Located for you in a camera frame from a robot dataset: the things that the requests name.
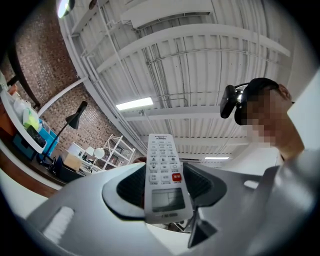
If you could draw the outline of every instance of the cardboard box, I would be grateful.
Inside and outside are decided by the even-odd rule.
[[[81,159],[73,154],[70,154],[66,149],[63,150],[61,159],[64,165],[68,166],[69,168],[75,171],[78,171],[81,167]]]

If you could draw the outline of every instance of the blue box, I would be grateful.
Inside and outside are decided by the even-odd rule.
[[[29,160],[34,159],[37,151],[29,145],[19,132],[15,134],[12,142]]]
[[[57,136],[51,129],[50,129],[50,134],[43,128],[41,127],[41,130],[38,132],[42,138],[45,139],[46,141],[46,145],[45,148],[43,150],[43,154],[45,154],[47,152],[47,150],[49,149],[52,141],[55,139],[55,137]],[[51,156],[51,153],[54,151],[56,145],[59,142],[59,137],[56,139],[56,141],[53,143],[52,148],[50,149],[50,151],[48,152],[48,157]]]

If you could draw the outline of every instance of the ceiling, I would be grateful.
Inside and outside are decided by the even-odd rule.
[[[288,82],[292,28],[276,7],[260,0],[98,0],[102,8],[90,10],[89,2],[77,1],[60,20],[62,35],[79,76],[89,77],[85,87],[135,147],[145,153],[150,133],[172,134],[181,159],[220,167],[250,145],[233,115],[220,117],[219,104],[227,85],[277,81],[279,74]],[[142,108],[115,108],[145,97],[154,104],[143,115]]]

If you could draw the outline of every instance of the shelf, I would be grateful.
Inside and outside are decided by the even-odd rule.
[[[9,118],[11,119],[13,125],[17,129],[17,131],[21,134],[21,136],[26,140],[26,142],[29,143],[29,145],[38,153],[42,153],[47,145],[45,143],[44,147],[40,147],[38,143],[27,133],[25,127],[19,120],[12,104],[10,103],[9,99],[11,98],[11,95],[6,91],[2,90],[0,93],[2,104],[5,108],[6,113],[8,114]]]
[[[111,163],[111,162],[108,162],[108,165],[111,165],[111,166],[113,166],[113,167],[115,167],[115,168],[119,167],[119,166],[116,166],[115,164],[113,164],[113,163]]]
[[[118,151],[113,151],[113,155],[116,155],[117,157],[119,157],[119,158],[122,158],[122,159],[124,159],[124,160],[127,160],[127,161],[129,161],[129,159],[128,158],[126,158],[124,155],[122,155],[122,154],[120,154]]]
[[[118,138],[115,138],[115,137],[111,137],[111,140],[113,141],[113,142],[115,142],[115,143],[118,143]],[[125,150],[130,150],[130,151],[134,151],[131,147],[129,147],[128,145],[127,145],[127,143],[125,143],[124,141],[123,141],[123,139],[119,142],[119,144],[118,144],[118,147],[121,147],[121,148],[123,148],[123,149],[125,149]]]

